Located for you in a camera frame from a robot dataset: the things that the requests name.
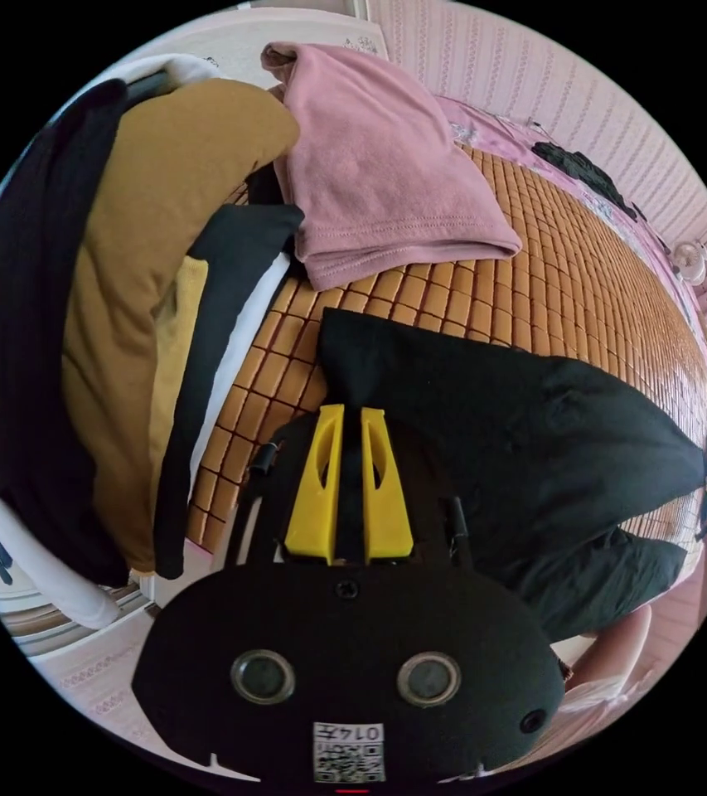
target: striped wallpaper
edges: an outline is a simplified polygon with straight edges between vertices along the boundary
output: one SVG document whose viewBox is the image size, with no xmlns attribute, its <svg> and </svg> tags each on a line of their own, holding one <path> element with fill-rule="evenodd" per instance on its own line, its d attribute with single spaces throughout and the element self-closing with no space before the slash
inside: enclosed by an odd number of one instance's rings
<svg viewBox="0 0 707 796">
<path fill-rule="evenodd" d="M 539 122 L 607 171 L 669 245 L 707 236 L 707 189 L 659 124 L 602 72 L 545 36 L 457 2 L 368 0 L 389 58 L 431 92 Z"/>
</svg>

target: bamboo mat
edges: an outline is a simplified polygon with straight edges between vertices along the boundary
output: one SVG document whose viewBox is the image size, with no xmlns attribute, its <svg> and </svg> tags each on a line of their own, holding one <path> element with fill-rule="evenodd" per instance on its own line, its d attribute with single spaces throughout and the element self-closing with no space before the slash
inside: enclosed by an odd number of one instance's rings
<svg viewBox="0 0 707 796">
<path fill-rule="evenodd" d="M 483 172 L 523 251 L 513 260 L 419 263 L 316 293 L 290 279 L 264 320 L 201 461 L 188 537 L 214 552 L 257 444 L 325 396 L 315 346 L 325 307 L 590 362 L 635 386 L 702 445 L 707 366 L 654 274 L 590 210 L 530 169 L 462 149 Z M 229 201 L 245 203 L 244 188 Z M 696 563 L 701 492 L 624 524 Z"/>
</svg>

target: circular sensor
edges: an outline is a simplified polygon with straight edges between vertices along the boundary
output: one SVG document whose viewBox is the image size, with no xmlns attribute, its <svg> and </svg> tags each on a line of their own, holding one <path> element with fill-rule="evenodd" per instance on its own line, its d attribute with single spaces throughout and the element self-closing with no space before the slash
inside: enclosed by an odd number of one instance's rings
<svg viewBox="0 0 707 796">
<path fill-rule="evenodd" d="M 546 721 L 546 711 L 542 711 L 540 708 L 537 711 L 530 711 L 519 724 L 519 729 L 525 733 L 526 735 L 532 735 L 534 732 L 538 732 L 542 726 L 544 726 L 544 722 Z"/>
<path fill-rule="evenodd" d="M 252 649 L 231 665 L 231 682 L 241 697 L 255 705 L 278 705 L 295 690 L 287 660 L 269 649 Z"/>
<path fill-rule="evenodd" d="M 397 675 L 397 690 L 410 704 L 436 707 L 450 701 L 461 686 L 458 664 L 444 653 L 420 653 L 409 658 Z"/>
</svg>

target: screw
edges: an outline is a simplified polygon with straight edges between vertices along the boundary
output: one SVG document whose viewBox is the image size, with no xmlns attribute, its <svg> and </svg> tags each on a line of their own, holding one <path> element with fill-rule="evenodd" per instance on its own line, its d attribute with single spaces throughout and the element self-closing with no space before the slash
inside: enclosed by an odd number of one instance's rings
<svg viewBox="0 0 707 796">
<path fill-rule="evenodd" d="M 353 580 L 340 580 L 334 590 L 340 599 L 356 599 L 359 596 L 359 585 Z"/>
</svg>

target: white cloth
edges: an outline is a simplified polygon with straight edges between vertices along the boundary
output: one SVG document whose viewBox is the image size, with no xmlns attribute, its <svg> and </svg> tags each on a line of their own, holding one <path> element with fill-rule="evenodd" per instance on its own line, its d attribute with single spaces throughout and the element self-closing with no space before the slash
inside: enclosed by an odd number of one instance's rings
<svg viewBox="0 0 707 796">
<path fill-rule="evenodd" d="M 191 493 L 196 483 L 201 457 L 210 442 L 215 421 L 218 419 L 220 410 L 223 409 L 226 397 L 229 395 L 237 374 L 243 366 L 245 356 L 259 332 L 264 316 L 268 314 L 273 296 L 278 290 L 278 286 L 281 284 L 281 280 L 286 275 L 288 268 L 289 258 L 285 254 L 278 255 L 273 264 L 259 278 L 254 292 L 248 297 L 240 314 L 237 316 L 234 331 L 229 337 L 229 345 L 220 360 L 218 370 L 215 372 L 212 392 L 206 405 L 204 424 L 201 427 L 201 433 L 198 435 L 196 446 L 193 448 L 193 455 L 190 459 Z"/>
<path fill-rule="evenodd" d="M 209 61 L 196 56 L 150 56 L 140 61 L 110 67 L 72 97 L 53 119 L 56 119 L 76 97 L 96 83 L 113 77 L 133 82 L 162 69 L 167 70 L 171 76 L 173 87 L 220 76 L 219 71 Z M 12 174 L 13 169 L 2 181 L 0 195 Z M 69 619 L 86 628 L 98 629 L 110 624 L 118 616 L 119 609 L 115 602 L 96 584 L 77 575 L 60 559 L 53 556 L 1 499 L 0 542 L 38 590 Z"/>
<path fill-rule="evenodd" d="M 583 682 L 566 692 L 558 710 L 562 713 L 577 713 L 601 705 L 615 702 L 620 698 L 625 677 L 606 677 L 594 682 Z"/>
</svg>

